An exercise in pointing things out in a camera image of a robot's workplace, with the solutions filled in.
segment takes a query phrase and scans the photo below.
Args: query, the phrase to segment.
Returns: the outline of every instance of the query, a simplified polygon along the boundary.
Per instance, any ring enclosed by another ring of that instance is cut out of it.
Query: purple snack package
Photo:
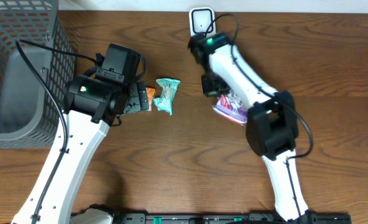
[[[241,99],[232,90],[225,96],[221,95],[213,109],[230,121],[240,125],[247,123],[247,111],[242,107]]]

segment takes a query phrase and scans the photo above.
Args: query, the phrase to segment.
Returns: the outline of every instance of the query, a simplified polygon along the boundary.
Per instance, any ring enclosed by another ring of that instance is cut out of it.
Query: snack package
[[[163,88],[160,98],[155,98],[154,103],[158,110],[164,110],[172,115],[172,104],[174,96],[180,84],[179,80],[172,80],[170,78],[157,79],[157,83]]]
[[[241,99],[232,90],[225,96],[221,95],[213,109],[217,114],[237,124],[247,123],[247,111],[242,107]]]
[[[152,111],[152,100],[155,97],[155,92],[156,92],[156,89],[147,88],[148,105],[149,105],[149,109],[147,111]]]

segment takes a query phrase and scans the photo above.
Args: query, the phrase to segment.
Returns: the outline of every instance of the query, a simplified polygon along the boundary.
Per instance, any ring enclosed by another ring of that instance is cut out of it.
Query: gray plastic basket
[[[25,39],[71,52],[57,11],[58,0],[0,0],[0,148],[53,143],[58,114],[14,41]],[[74,74],[75,58],[21,46],[61,105],[63,88]]]

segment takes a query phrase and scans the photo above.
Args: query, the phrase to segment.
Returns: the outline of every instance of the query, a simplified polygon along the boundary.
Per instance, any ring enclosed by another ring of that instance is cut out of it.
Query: white wall
[[[368,0],[60,0],[61,10],[368,13]]]

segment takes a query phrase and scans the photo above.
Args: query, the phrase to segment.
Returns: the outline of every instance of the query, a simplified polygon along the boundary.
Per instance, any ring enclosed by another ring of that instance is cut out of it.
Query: brown wooden surface
[[[297,160],[303,195],[317,212],[348,212],[368,223],[368,15],[238,13],[237,44],[259,74],[294,96],[316,146]],[[105,53],[111,42],[147,58],[148,85],[182,83],[173,116],[123,117],[96,151],[74,211],[92,203],[151,213],[249,212],[274,209],[262,160],[244,128],[218,116],[202,95],[202,69],[187,50],[188,13],[60,12],[77,52]],[[233,30],[230,19],[219,30]],[[79,59],[77,72],[91,62]],[[303,130],[299,151],[308,147]],[[0,223],[30,193],[48,149],[0,149]]]

